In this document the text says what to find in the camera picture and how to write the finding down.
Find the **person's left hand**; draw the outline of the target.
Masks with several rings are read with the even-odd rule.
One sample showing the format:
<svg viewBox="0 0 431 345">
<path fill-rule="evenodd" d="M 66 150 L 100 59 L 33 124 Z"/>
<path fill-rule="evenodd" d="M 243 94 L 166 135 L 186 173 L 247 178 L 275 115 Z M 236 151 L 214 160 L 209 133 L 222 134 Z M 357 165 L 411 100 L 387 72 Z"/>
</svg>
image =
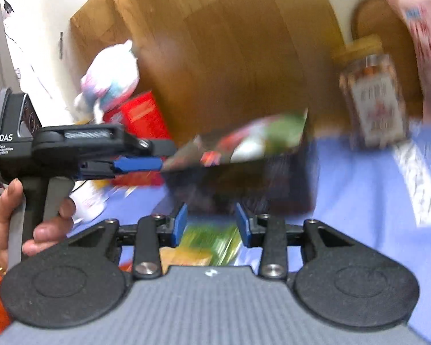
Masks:
<svg viewBox="0 0 431 345">
<path fill-rule="evenodd" d="M 7 271 L 8 265 L 8 235 L 11 216 L 14 210 L 22 204 L 24 198 L 23 185 L 14 179 L 4 190 L 0 197 L 0 275 Z M 75 204 L 72 199 L 66 198 L 60 204 L 58 214 L 42 222 L 33 231 L 31 240 L 25 242 L 22 251 L 26 256 L 34 256 L 43 250 L 62 242 L 71 231 L 74 222 Z"/>
</svg>

